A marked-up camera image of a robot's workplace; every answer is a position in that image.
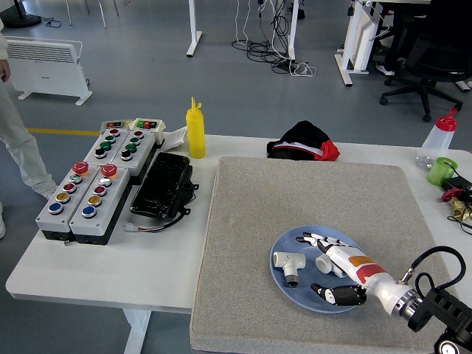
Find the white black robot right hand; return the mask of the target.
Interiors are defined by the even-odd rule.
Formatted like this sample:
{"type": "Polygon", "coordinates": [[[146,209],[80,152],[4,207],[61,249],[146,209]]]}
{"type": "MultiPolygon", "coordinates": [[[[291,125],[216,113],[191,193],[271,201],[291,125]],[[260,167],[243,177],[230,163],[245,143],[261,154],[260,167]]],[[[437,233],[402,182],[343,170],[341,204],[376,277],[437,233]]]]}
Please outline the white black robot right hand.
{"type": "Polygon", "coordinates": [[[345,273],[354,285],[327,288],[313,283],[311,289],[324,301],[336,306],[356,306],[366,302],[368,295],[381,301],[384,310],[400,316],[407,302],[414,297],[414,289],[402,285],[388,274],[375,260],[339,239],[305,232],[296,237],[300,243],[309,243],[328,258],[328,263],[345,273]]]}

